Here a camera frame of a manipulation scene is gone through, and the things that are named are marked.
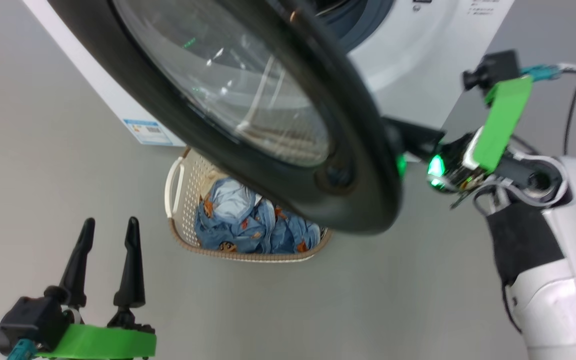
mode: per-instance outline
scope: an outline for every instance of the basket handle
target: basket handle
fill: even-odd
[[[164,189],[164,206],[166,207],[166,216],[171,219],[173,214],[177,213],[179,207],[179,196],[178,194],[181,192],[181,185],[184,181],[184,161],[183,157],[179,157],[175,160],[170,166],[170,171],[168,172],[168,176],[166,178],[166,187]],[[174,205],[171,207],[170,204],[172,203],[172,180],[175,177],[179,169],[179,177],[176,181],[176,192],[174,193]]]

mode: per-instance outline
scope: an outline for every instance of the white robot arm casing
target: white robot arm casing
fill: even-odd
[[[521,272],[509,291],[531,360],[576,360],[576,159],[560,161],[572,200],[541,214],[564,258]]]

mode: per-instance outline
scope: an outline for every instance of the white washing machine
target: white washing machine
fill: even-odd
[[[138,141],[185,145],[100,66],[49,0],[23,1]],[[478,64],[513,2],[315,0],[311,6],[384,116],[440,128],[462,93],[462,71]],[[193,45],[188,39],[189,54]]]

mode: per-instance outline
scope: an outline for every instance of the gray floor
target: gray floor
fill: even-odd
[[[576,2],[518,0],[495,50],[526,65],[576,62]],[[539,84],[519,132],[560,153],[571,79]],[[449,136],[482,123],[462,96]],[[576,123],[571,151],[576,154]],[[137,216],[158,359],[521,360],[506,320],[484,221],[419,182],[411,166],[400,219],[376,237],[335,235],[300,264],[247,264],[183,251],[163,183],[177,149],[139,145],[18,1],[0,1],[0,318],[59,281],[82,222],[97,219],[84,318],[105,324]]]

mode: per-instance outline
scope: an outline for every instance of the blue clothing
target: blue clothing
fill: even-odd
[[[258,254],[294,254],[320,243],[320,227],[299,216],[278,210],[263,198],[257,205],[254,191],[227,177],[217,180],[199,202],[194,231],[201,247]]]
[[[298,246],[304,243],[305,249],[312,249],[322,239],[322,231],[316,223],[306,221],[286,210],[283,216],[277,216],[276,225],[270,234],[270,252],[272,254],[295,254]]]

